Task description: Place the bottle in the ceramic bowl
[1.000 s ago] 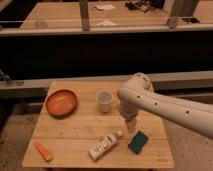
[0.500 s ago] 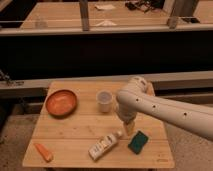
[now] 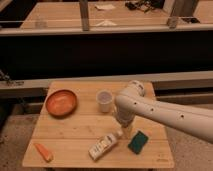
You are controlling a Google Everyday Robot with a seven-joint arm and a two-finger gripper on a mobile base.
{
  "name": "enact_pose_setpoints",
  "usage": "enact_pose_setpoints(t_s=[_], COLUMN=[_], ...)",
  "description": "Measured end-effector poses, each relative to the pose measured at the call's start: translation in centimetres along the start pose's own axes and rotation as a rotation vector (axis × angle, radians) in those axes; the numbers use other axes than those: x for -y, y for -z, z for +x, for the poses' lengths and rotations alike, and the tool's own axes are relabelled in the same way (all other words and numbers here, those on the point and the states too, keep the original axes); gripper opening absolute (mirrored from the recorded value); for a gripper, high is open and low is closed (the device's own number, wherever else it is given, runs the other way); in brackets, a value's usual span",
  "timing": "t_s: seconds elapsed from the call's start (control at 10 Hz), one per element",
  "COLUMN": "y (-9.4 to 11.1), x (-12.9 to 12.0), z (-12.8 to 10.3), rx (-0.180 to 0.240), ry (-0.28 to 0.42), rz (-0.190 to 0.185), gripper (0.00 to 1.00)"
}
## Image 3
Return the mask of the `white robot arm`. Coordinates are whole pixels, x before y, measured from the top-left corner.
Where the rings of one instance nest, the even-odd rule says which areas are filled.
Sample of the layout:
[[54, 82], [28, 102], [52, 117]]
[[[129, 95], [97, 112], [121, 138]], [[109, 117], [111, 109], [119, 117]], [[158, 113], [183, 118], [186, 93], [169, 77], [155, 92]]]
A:
[[213, 110], [146, 98], [145, 87], [137, 80], [118, 92], [115, 106], [116, 120], [123, 127], [140, 116], [213, 144]]

